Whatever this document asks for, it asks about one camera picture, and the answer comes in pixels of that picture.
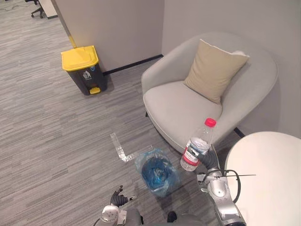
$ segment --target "red bottle cap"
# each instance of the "red bottle cap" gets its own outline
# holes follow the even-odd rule
[[[216,121],[212,118],[207,118],[205,121],[205,125],[212,128],[216,125]]]

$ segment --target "yellow lid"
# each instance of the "yellow lid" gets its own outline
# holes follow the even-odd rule
[[[94,46],[73,48],[62,55],[62,68],[65,71],[76,71],[86,67],[92,67],[98,63],[98,57]]]

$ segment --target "beige pillow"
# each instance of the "beige pillow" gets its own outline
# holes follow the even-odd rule
[[[207,99],[220,104],[221,95],[232,77],[248,59],[249,56],[241,51],[229,53],[200,40],[184,84]]]

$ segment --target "white round table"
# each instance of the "white round table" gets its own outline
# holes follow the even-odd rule
[[[240,177],[236,203],[247,226],[301,225],[301,140],[276,132],[259,132],[238,141],[228,154],[225,169]],[[232,199],[235,177],[228,177]]]

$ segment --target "white tape on floor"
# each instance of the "white tape on floor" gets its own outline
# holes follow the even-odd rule
[[[124,162],[131,161],[131,160],[135,159],[139,155],[138,152],[134,152],[132,154],[126,155],[124,153],[124,151],[123,151],[123,148],[122,148],[121,144],[118,141],[118,138],[117,138],[116,134],[115,133],[111,133],[110,137],[112,139],[112,142],[113,142],[113,145],[114,145],[114,147],[116,149],[116,152],[117,152],[119,158],[122,161],[124,161]]]

